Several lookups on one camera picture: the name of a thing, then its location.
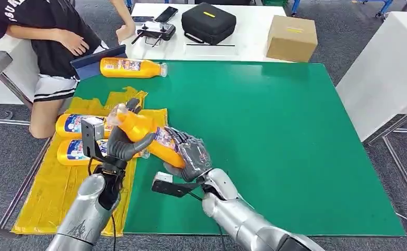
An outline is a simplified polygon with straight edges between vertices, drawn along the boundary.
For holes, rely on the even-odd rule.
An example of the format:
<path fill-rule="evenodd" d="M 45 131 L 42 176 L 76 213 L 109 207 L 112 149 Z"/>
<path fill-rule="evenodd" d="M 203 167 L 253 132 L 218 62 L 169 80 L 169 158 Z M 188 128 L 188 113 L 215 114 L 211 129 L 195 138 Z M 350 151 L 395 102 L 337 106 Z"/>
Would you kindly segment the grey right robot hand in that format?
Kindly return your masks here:
<path fill-rule="evenodd" d="M 182 178 L 186 182 L 192 182 L 212 168 L 211 157 L 202 139 L 173 127 L 165 127 L 165 130 L 174 140 L 176 149 L 185 163 L 184 168 L 179 168 L 164 162 L 163 166 L 170 174 Z"/>

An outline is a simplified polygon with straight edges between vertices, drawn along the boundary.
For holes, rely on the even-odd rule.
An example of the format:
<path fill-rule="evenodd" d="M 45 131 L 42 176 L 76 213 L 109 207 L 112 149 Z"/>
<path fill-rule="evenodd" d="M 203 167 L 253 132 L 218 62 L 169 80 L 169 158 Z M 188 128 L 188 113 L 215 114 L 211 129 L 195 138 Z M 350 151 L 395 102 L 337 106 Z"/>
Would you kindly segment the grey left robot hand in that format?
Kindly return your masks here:
<path fill-rule="evenodd" d="M 146 149 L 155 139 L 154 133 L 146 134 L 138 141 L 131 141 L 126 133 L 118 127 L 118 111 L 127 110 L 138 114 L 141 106 L 139 99 L 131 98 L 125 105 L 116 105 L 107 117 L 107 125 L 112 126 L 112 130 L 107 144 L 107 155 L 113 156 L 123 161 L 130 161 L 136 154 Z"/>

